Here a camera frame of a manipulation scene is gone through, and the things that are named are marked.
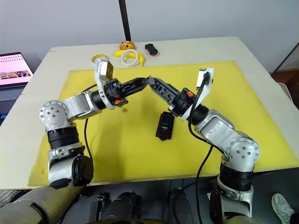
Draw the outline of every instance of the laptop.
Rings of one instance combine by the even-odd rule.
[[[0,114],[8,114],[32,76],[20,52],[0,55]]]

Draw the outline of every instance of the wooden floor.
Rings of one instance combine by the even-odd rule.
[[[284,83],[291,94],[294,104],[299,109],[299,70],[280,71],[272,75],[278,83]]]

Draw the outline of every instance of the white wall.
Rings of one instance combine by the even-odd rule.
[[[126,4],[133,41],[239,36],[268,71],[299,40],[298,0]],[[117,0],[0,0],[0,53],[23,52],[33,70],[51,47],[117,43],[124,38]]]
[[[22,52],[32,70],[51,47],[124,39],[116,0],[0,0],[0,53]]]
[[[299,41],[298,0],[126,0],[126,4],[133,41],[238,36],[268,71]]]

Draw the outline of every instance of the white table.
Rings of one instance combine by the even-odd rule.
[[[146,56],[145,66],[234,60],[299,158],[298,109],[238,37],[152,42],[159,51],[156,57],[145,51],[147,43],[136,43]],[[97,54],[106,54],[115,68],[123,68],[113,57],[118,49],[119,44],[51,48],[0,127],[0,189],[29,188],[28,177],[45,133],[39,108],[58,98],[69,71],[92,70],[91,58]]]

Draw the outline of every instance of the white ring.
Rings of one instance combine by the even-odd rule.
[[[135,60],[132,63],[125,63],[124,58],[126,57],[126,55],[131,54],[131,53],[135,54]],[[136,65],[137,62],[139,62],[139,55],[138,55],[138,52],[136,50],[127,49],[121,54],[121,63],[123,65],[125,65],[126,67],[133,67],[133,66]]]

